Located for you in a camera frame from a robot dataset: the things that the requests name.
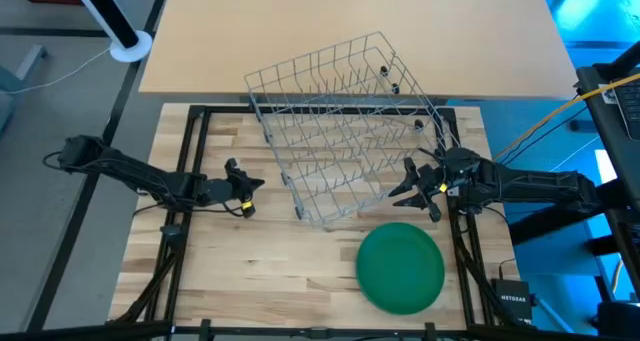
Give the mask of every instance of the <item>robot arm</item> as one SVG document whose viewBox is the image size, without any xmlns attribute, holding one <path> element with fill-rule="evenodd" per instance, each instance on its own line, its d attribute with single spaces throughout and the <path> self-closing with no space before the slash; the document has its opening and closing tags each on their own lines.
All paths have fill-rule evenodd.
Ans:
<svg viewBox="0 0 640 341">
<path fill-rule="evenodd" d="M 588 212 L 600 205 L 595 185 L 577 172 L 538 172 L 510 169 L 457 147 L 444 155 L 420 149 L 436 159 L 439 166 L 416 168 L 411 158 L 404 160 L 406 176 L 390 197 L 411 191 L 417 193 L 394 203 L 394 206 L 429 209 L 434 222 L 441 213 L 431 198 L 458 187 L 458 209 L 478 214 L 492 202 L 544 202 L 562 204 L 568 209 Z"/>
<path fill-rule="evenodd" d="M 123 182 L 136 192 L 147 192 L 158 203 L 174 211 L 186 211 L 193 206 L 206 207 L 229 200 L 240 200 L 245 218 L 255 213 L 251 202 L 253 192 L 264 184 L 238 168 L 229 159 L 224 168 L 226 180 L 207 180 L 203 174 L 166 172 L 140 162 L 122 152 L 107 147 L 97 137 L 76 136 L 67 139 L 58 155 L 60 169 L 69 173 L 98 172 Z"/>
</svg>

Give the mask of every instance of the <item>wire dish rack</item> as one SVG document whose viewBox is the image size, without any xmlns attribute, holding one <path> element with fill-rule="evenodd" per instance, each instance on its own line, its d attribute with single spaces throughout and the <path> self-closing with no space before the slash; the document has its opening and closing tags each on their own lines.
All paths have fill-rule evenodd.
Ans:
<svg viewBox="0 0 640 341">
<path fill-rule="evenodd" d="M 406 157 L 435 164 L 416 153 L 417 147 L 459 145 L 380 32 L 258 70 L 245 80 L 296 214 L 312 225 L 383 200 L 404 179 Z"/>
</svg>

